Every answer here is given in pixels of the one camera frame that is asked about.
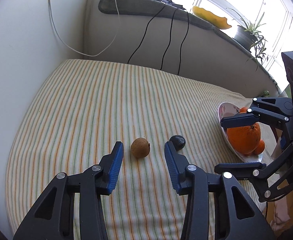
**plant pot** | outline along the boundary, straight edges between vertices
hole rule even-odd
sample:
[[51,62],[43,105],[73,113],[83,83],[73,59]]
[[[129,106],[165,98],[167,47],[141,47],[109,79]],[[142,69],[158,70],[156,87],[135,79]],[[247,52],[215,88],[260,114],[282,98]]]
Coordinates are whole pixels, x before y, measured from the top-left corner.
[[245,32],[245,28],[241,25],[238,25],[238,30],[234,39],[248,51],[250,51],[251,45],[257,41],[257,38],[250,32]]

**mattress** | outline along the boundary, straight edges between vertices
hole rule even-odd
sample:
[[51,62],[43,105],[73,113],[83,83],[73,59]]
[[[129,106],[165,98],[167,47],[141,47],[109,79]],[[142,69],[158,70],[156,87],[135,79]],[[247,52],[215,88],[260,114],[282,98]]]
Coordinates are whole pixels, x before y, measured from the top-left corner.
[[[218,86],[159,70],[112,62],[71,59],[56,68],[40,88],[14,139],[6,171],[6,207],[15,232],[58,172],[83,172],[124,144],[117,186],[102,197],[109,239],[179,239],[187,196],[173,190],[164,144],[175,134],[186,139],[181,151],[190,163],[214,173],[218,163],[240,159],[225,143],[217,108],[222,102],[249,106],[251,99]],[[275,139],[261,124],[270,163]],[[150,154],[130,155],[144,137]],[[243,187],[262,210],[252,185]],[[209,239],[214,239],[214,203],[209,197]],[[79,196],[75,200],[75,239],[80,239]]]

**white cable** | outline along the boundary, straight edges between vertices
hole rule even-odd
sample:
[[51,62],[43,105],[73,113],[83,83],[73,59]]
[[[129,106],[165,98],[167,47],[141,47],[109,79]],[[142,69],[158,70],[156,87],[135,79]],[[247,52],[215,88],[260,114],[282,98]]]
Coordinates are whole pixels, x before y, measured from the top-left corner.
[[102,50],[100,53],[98,53],[97,55],[88,55],[88,54],[85,54],[85,53],[79,52],[79,51],[77,51],[77,50],[71,48],[69,45],[67,45],[67,44],[61,39],[61,37],[60,37],[60,35],[58,34],[58,31],[57,31],[57,29],[56,29],[56,27],[55,27],[54,21],[53,21],[52,9],[51,9],[51,0],[49,0],[49,14],[50,14],[50,20],[51,20],[51,22],[52,22],[52,25],[53,25],[54,31],[55,31],[55,33],[57,34],[59,40],[60,40],[64,45],[66,45],[69,49],[71,49],[71,50],[73,50],[73,51],[75,51],[75,52],[77,52],[77,53],[79,53],[79,54],[82,54],[82,55],[84,55],[84,56],[88,56],[88,57],[96,57],[96,56],[100,55],[100,54],[101,54],[102,52],[104,52],[108,47],[111,46],[111,44],[112,44],[112,43],[114,42],[114,40],[116,39],[116,36],[118,35],[119,29],[120,29],[120,25],[121,25],[121,21],[120,21],[120,13],[119,13],[118,5],[117,5],[117,0],[114,0],[114,1],[115,1],[115,3],[116,3],[117,13],[118,13],[118,17],[119,17],[119,27],[118,27],[118,29],[117,29],[116,35],[114,36],[114,38],[113,38],[113,40],[111,41],[111,43],[110,43],[110,44],[109,44],[104,50]]

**white wall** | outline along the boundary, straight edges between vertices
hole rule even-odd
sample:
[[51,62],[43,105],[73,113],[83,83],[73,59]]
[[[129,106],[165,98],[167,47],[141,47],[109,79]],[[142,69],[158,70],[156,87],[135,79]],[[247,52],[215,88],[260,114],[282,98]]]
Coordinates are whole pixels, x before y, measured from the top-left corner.
[[[78,50],[86,0],[52,0],[56,27]],[[12,239],[5,209],[5,170],[14,136],[38,89],[65,59],[82,58],[54,36],[48,0],[0,0],[0,230]]]

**yellow object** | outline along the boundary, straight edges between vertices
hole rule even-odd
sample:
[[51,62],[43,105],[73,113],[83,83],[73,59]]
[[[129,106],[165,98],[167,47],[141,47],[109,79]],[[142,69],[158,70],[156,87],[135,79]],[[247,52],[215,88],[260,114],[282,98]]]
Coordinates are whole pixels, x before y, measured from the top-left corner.
[[192,11],[195,16],[209,23],[212,23],[214,26],[216,26],[220,30],[226,30],[232,27],[231,25],[227,24],[226,22],[227,19],[225,17],[216,16],[215,14],[213,14],[210,11],[207,11],[206,9],[193,6]]

